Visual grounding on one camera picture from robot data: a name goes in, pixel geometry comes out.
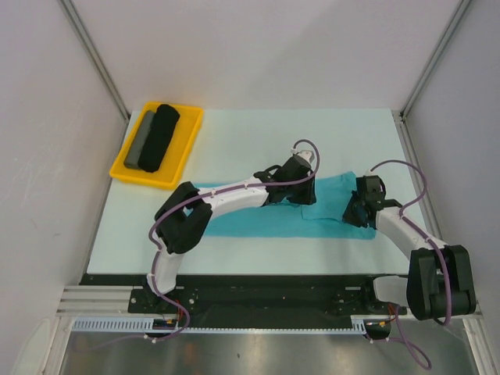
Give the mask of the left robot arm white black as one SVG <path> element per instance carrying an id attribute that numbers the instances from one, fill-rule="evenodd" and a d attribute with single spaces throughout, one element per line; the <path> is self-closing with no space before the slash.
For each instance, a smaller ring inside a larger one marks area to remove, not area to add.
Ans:
<path id="1" fill-rule="evenodd" d="M 172 290 L 184 255 L 198 245 L 210 221 L 242 209 L 259 208 L 288 201 L 295 205 L 316 202 L 315 175 L 318 167 L 311 151 L 293 154 L 283 165 L 254 173 L 247 180 L 219 187 L 180 184 L 154 216 L 149 239 L 158 247 L 146 304 L 166 311 L 173 302 Z"/>

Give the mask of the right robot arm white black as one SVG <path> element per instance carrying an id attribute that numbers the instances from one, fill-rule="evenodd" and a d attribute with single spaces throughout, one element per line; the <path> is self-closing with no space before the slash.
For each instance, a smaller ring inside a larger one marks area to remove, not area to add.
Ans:
<path id="1" fill-rule="evenodd" d="M 408 308 L 418 320 L 442 324 L 474 313 L 477 298 L 468 251 L 436 238 L 403 214 L 397 200 L 386 198 L 377 175 L 357 177 L 355 184 L 343 221 L 383 234 L 409 260 L 405 277 L 375 277 L 373 286 L 360 294 L 361 306 L 379 313 L 390 302 Z"/>

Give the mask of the turquoise t-shirt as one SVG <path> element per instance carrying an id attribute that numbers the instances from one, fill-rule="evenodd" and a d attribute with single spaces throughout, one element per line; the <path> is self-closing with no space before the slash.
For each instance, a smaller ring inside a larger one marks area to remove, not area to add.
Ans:
<path id="1" fill-rule="evenodd" d="M 371 228 L 345 223 L 342 216 L 355 189 L 352 171 L 316 180 L 316 203 L 295 205 L 287 200 L 262 208 L 242 209 L 210 221 L 206 237 L 227 238 L 347 238 L 372 240 Z"/>

